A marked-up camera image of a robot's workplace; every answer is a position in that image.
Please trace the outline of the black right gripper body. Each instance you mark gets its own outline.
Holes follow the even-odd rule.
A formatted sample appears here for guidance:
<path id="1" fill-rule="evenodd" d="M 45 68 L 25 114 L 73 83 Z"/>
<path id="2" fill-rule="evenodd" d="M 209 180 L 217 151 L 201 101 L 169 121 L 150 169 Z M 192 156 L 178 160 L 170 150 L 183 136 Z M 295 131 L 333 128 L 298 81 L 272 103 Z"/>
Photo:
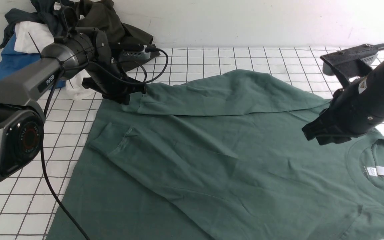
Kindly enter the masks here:
<path id="1" fill-rule="evenodd" d="M 320 146 L 345 143 L 354 137 L 337 125 L 329 108 L 323 109 L 314 121 L 302 128 L 302 131 L 308 141 L 316 139 Z"/>

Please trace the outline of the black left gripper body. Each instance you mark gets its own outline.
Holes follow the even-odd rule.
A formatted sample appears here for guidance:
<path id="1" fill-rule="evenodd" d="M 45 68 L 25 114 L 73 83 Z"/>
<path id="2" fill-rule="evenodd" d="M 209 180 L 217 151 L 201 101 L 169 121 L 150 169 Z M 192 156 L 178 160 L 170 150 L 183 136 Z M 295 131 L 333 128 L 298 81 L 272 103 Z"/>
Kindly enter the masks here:
<path id="1" fill-rule="evenodd" d="M 131 94 L 147 92 L 147 85 L 144 82 L 129 77 L 116 63 L 106 65 L 92 61 L 85 70 L 90 77 L 84 78 L 81 85 L 101 93 L 104 99 L 128 105 Z"/>

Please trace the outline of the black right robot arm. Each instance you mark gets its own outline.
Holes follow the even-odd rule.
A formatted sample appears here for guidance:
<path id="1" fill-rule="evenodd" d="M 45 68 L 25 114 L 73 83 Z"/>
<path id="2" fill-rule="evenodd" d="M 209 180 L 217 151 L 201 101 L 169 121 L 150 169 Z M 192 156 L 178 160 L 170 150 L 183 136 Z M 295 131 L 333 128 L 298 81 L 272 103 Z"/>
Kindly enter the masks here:
<path id="1" fill-rule="evenodd" d="M 329 107 L 303 127 L 306 139 L 340 144 L 384 122 L 384 44 L 363 44 L 320 58 L 323 73 L 335 75 L 342 88 Z"/>

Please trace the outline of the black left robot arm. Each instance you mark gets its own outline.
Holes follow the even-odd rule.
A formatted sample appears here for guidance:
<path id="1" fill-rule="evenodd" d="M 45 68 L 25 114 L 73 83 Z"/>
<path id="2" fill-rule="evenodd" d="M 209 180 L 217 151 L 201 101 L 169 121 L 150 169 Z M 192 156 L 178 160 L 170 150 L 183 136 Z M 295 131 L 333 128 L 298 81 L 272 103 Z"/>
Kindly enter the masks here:
<path id="1" fill-rule="evenodd" d="M 0 80 L 0 182 L 40 152 L 46 114 L 38 100 L 60 79 L 86 70 L 83 86 L 105 99 L 128 104 L 146 84 L 128 77 L 112 58 L 106 34 L 97 28 L 70 29 L 42 50 L 41 59 Z"/>

